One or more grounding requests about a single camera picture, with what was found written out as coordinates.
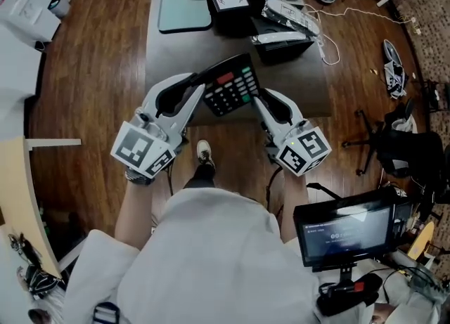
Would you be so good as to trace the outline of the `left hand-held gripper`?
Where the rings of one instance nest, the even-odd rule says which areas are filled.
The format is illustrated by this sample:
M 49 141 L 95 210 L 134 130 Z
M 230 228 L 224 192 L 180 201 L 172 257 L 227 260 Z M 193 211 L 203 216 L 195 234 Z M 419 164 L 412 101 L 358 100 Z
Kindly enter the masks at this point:
M 197 73 L 176 74 L 154 84 L 129 122 L 123 122 L 110 154 L 146 178 L 154 178 L 181 152 L 186 125 L 205 92 Z

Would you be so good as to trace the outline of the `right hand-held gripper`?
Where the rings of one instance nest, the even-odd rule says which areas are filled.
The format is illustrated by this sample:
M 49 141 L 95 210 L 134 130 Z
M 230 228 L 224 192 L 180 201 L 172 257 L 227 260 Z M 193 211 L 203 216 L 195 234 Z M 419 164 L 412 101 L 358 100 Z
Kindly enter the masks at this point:
M 265 89 L 265 104 L 254 97 L 255 107 L 273 140 L 266 144 L 269 159 L 289 170 L 297 177 L 306 174 L 331 153 L 332 149 L 319 127 L 305 119 L 300 109 L 287 96 L 272 89 Z M 282 134 L 280 124 L 294 125 Z

